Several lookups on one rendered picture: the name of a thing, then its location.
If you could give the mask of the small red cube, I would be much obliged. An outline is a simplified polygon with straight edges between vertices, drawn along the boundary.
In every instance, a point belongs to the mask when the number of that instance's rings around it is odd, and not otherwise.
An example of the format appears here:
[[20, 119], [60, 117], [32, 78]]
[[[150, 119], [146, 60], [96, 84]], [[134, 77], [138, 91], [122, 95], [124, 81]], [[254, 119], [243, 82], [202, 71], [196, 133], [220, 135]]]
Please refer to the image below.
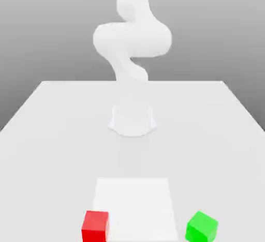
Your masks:
[[107, 242], [109, 233], [109, 213], [88, 210], [81, 228], [82, 242]]

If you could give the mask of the small green cube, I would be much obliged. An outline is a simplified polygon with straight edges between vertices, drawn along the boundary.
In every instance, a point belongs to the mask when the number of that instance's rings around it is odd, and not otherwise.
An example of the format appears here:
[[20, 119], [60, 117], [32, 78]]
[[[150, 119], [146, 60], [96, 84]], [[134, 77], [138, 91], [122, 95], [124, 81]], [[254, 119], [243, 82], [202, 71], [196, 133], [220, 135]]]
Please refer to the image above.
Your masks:
[[213, 242], [217, 228], [217, 220], [197, 211], [187, 223], [185, 239], [189, 242]]

